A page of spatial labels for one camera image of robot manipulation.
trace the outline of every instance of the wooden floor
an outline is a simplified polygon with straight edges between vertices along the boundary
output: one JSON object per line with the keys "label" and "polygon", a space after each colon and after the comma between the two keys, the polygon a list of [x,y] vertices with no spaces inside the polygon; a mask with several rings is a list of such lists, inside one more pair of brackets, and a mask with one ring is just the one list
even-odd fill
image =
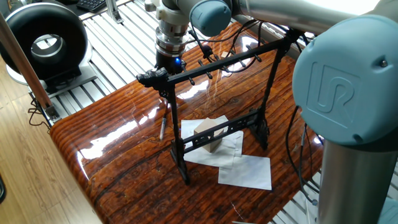
{"label": "wooden floor", "polygon": [[[27,87],[10,79],[0,57],[0,174],[7,197],[0,223],[101,223],[53,145],[30,126]],[[40,123],[36,115],[34,122]]]}

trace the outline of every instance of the keyboard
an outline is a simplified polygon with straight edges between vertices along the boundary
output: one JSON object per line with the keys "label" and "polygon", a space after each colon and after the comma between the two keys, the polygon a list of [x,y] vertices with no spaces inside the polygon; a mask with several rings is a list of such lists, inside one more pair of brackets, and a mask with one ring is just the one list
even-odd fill
{"label": "keyboard", "polygon": [[96,13],[106,6],[106,2],[105,0],[79,0],[76,6],[80,9]]}

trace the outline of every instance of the wooden pole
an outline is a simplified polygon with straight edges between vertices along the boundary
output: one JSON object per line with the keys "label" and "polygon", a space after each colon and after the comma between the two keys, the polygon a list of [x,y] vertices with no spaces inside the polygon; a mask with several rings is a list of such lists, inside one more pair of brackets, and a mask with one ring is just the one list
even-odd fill
{"label": "wooden pole", "polygon": [[32,89],[33,94],[36,97],[36,100],[40,103],[40,105],[47,109],[52,106],[50,98],[48,94],[45,92],[42,84],[40,83],[39,78],[37,77],[35,71],[30,65],[26,55],[22,51],[20,45],[18,44],[17,39],[14,37],[10,27],[7,25],[6,20],[0,13],[0,42],[11,56],[12,61],[14,61],[18,70],[24,76],[27,84]]}

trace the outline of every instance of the cable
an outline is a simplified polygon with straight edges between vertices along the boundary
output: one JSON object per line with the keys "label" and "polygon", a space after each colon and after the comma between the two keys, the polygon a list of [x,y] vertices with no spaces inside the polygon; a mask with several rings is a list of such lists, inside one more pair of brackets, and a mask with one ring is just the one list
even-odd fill
{"label": "cable", "polygon": [[311,174],[311,183],[313,184],[313,185],[315,185],[318,189],[320,189],[320,186],[319,186],[319,184],[317,184],[315,181],[314,181],[314,179],[313,179],[313,173],[312,173],[312,164],[313,164],[313,162],[312,162],[312,147],[311,147],[311,141],[310,141],[310,136],[308,136],[308,131],[307,131],[307,124],[305,123],[305,135],[307,136],[307,141],[308,141],[308,147],[309,147],[309,150],[310,150],[310,174]]}
{"label": "cable", "polygon": [[304,126],[304,132],[303,132],[303,136],[302,136],[302,141],[301,141],[301,147],[300,147],[300,161],[298,164],[298,178],[300,179],[300,186],[301,186],[301,191],[303,192],[305,198],[311,202],[312,205],[317,206],[318,205],[318,200],[312,200],[310,199],[310,197],[308,196],[307,191],[304,189],[303,186],[303,178],[301,175],[301,171],[302,171],[302,163],[303,163],[303,149],[304,149],[304,142],[305,142],[305,135],[306,135],[306,130],[307,130],[307,124],[305,124]]}
{"label": "cable", "polygon": [[[245,22],[240,28],[239,28],[239,30],[237,30],[236,32],[234,32],[231,36],[229,36],[228,38],[226,38],[226,39],[224,39],[224,40],[217,40],[217,41],[213,41],[213,42],[222,42],[222,41],[226,41],[226,40],[229,40],[230,38],[232,38],[232,37],[234,37],[234,39],[233,39],[233,43],[232,43],[232,45],[231,45],[231,48],[229,49],[229,52],[228,52],[228,54],[227,54],[227,56],[226,57],[229,57],[229,55],[230,55],[230,53],[231,53],[231,51],[233,50],[233,49],[235,49],[235,43],[236,43],[236,41],[237,41],[237,39],[238,39],[238,37],[239,37],[239,35],[241,34],[241,33],[243,33],[245,30],[247,30],[247,29],[249,29],[250,27],[252,27],[252,26],[254,26],[254,25],[256,25],[256,24],[258,24],[258,23],[260,23],[259,24],[259,28],[258,28],[258,47],[261,45],[261,27],[262,27],[262,24],[264,23],[264,22],[259,22],[259,21],[257,21],[257,20],[255,20],[255,19],[252,19],[252,20],[250,20],[250,21],[247,21],[247,22]],[[211,62],[215,62],[216,61],[216,59],[213,59],[212,57],[211,57],[211,54],[213,54],[213,52],[211,51],[211,49],[210,49],[210,51],[208,50],[208,51],[206,51],[205,52],[205,49],[203,48],[203,46],[201,45],[201,41],[203,41],[203,40],[200,40],[199,38],[198,38],[198,36],[197,36],[197,33],[196,33],[196,30],[195,30],[195,28],[192,26],[192,32],[190,32],[190,34],[193,36],[193,38],[195,39],[195,42],[198,42],[198,45],[200,46],[200,48],[201,48],[201,51],[203,52],[203,55],[204,55],[204,58],[205,59],[207,59],[210,63]],[[237,71],[230,71],[230,70],[228,70],[228,69],[221,69],[222,71],[225,71],[225,72],[228,72],[228,73],[239,73],[239,72],[243,72],[243,71],[245,71],[245,70],[247,70],[248,68],[250,68],[253,64],[254,64],[254,62],[256,61],[256,59],[254,58],[254,59],[252,59],[252,61],[249,63],[249,65],[247,65],[246,67],[244,67],[244,68],[242,68],[242,69],[240,69],[240,70],[237,70]]]}
{"label": "cable", "polygon": [[297,46],[297,48],[298,48],[298,51],[299,51],[300,54],[301,54],[301,53],[303,52],[303,50],[301,49],[299,43],[296,41],[295,44],[296,44],[296,46]]}
{"label": "cable", "polygon": [[323,146],[322,138],[319,136],[319,134],[315,134],[315,135],[317,136],[318,140],[321,142],[321,144],[322,144],[322,146]]}
{"label": "cable", "polygon": [[[242,30],[242,32],[244,32],[244,31],[246,31],[246,30],[252,28],[252,27],[255,26],[256,24],[258,24],[258,21],[257,21],[257,23],[254,23],[254,24],[250,25],[249,27],[245,28],[244,30]],[[227,38],[225,38],[225,39],[221,39],[221,40],[203,40],[203,39],[199,39],[199,41],[200,41],[200,42],[212,42],[212,43],[224,42],[224,41],[227,41],[227,40],[231,39],[232,37],[234,37],[238,32],[239,32],[239,30],[235,31],[235,32],[234,32],[233,34],[231,34],[229,37],[227,37]],[[194,42],[196,42],[196,40],[190,40],[190,41],[187,42],[187,44],[191,44],[191,43],[194,43]]]}
{"label": "cable", "polygon": [[[260,24],[259,24],[259,28],[258,28],[258,30],[257,30],[257,47],[260,47],[261,46],[261,27],[262,27],[262,24],[263,24],[264,22],[260,22]],[[235,43],[236,43],[236,39],[234,39],[234,42],[232,43],[232,47],[234,47],[235,48]],[[249,63],[249,65],[247,65],[246,67],[244,67],[244,68],[242,68],[242,69],[240,69],[240,70],[237,70],[237,71],[229,71],[228,69],[226,69],[226,70],[224,70],[224,71],[226,71],[226,72],[228,72],[228,73],[239,73],[239,72],[244,72],[244,71],[246,71],[247,69],[249,69],[253,64],[254,64],[254,62],[256,62],[256,60],[257,59],[252,59],[251,60],[251,62]]]}
{"label": "cable", "polygon": [[40,125],[44,124],[44,125],[47,127],[47,129],[48,129],[47,134],[49,134],[50,126],[49,126],[46,122],[42,121],[40,124],[33,124],[33,123],[32,123],[33,115],[35,115],[35,114],[43,115],[43,114],[40,112],[38,103],[36,102],[36,99],[35,99],[35,98],[30,102],[30,105],[34,106],[34,108],[29,108],[29,109],[27,110],[28,113],[31,113],[31,114],[32,114],[32,115],[30,116],[30,119],[29,119],[29,124],[32,125],[32,126],[40,126]]}
{"label": "cable", "polygon": [[[298,111],[298,110],[299,110],[299,106],[296,106],[295,109],[294,109],[294,111],[293,111],[292,118],[290,119],[289,126],[287,127],[286,136],[285,136],[285,146],[286,146],[287,157],[289,158],[289,161],[290,161],[290,163],[291,163],[291,165],[292,165],[292,167],[293,167],[295,173],[296,173],[296,174],[299,176],[299,178],[300,178],[299,170],[297,169],[297,167],[295,166],[295,164],[294,164],[294,162],[293,162],[292,156],[290,155],[290,149],[289,149],[289,133],[290,133],[290,130],[292,129],[293,122],[294,122],[294,118],[295,118],[295,115],[297,114],[297,111]],[[311,188],[314,192],[316,192],[316,193],[319,194],[319,190],[318,190],[318,189],[316,189],[315,187],[313,187],[313,186],[311,186],[310,184],[308,184],[307,181],[305,181],[305,180],[303,180],[303,179],[301,179],[301,178],[300,178],[300,180],[301,180],[305,185],[307,185],[309,188]]]}

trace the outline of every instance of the light blue joint cap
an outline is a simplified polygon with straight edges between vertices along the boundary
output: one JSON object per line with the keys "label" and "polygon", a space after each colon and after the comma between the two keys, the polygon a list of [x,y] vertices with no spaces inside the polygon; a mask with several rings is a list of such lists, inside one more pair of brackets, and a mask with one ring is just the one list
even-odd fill
{"label": "light blue joint cap", "polygon": [[376,141],[398,126],[398,24],[359,16],[319,35],[293,74],[302,118],[336,144]]}
{"label": "light blue joint cap", "polygon": [[203,0],[192,8],[189,19],[202,34],[214,37],[228,27],[231,10],[220,0]]}

